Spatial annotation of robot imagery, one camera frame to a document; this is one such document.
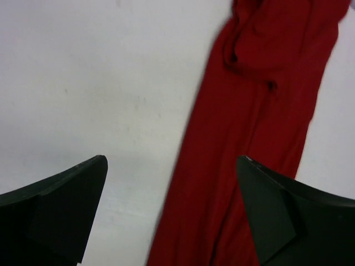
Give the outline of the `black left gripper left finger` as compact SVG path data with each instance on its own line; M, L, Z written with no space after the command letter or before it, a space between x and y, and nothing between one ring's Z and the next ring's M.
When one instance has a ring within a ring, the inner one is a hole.
M108 172L96 155L1 195L1 265L83 261Z

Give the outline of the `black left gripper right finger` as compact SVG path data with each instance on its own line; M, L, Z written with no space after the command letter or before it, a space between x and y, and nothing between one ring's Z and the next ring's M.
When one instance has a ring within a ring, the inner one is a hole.
M354 265L354 200L240 156L237 178L261 265Z

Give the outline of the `red t shirt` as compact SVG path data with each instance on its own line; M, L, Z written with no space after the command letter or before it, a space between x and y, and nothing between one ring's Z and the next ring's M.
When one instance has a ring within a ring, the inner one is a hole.
M294 178L349 1L234 1L190 115L147 265L258 265L246 155Z

